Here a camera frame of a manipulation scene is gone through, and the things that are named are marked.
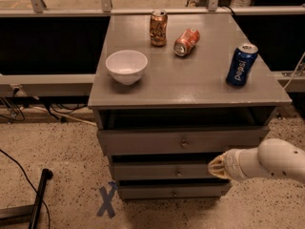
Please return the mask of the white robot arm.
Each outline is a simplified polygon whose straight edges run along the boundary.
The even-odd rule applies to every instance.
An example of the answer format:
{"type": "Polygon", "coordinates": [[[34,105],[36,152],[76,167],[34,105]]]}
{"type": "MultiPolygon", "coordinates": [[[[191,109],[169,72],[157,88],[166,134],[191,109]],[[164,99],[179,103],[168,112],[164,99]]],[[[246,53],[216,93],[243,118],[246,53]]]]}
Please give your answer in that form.
{"type": "Polygon", "coordinates": [[[289,178],[305,183],[305,152],[278,138],[251,149],[230,149],[208,164],[215,177],[244,181],[255,177],[289,178]]]}

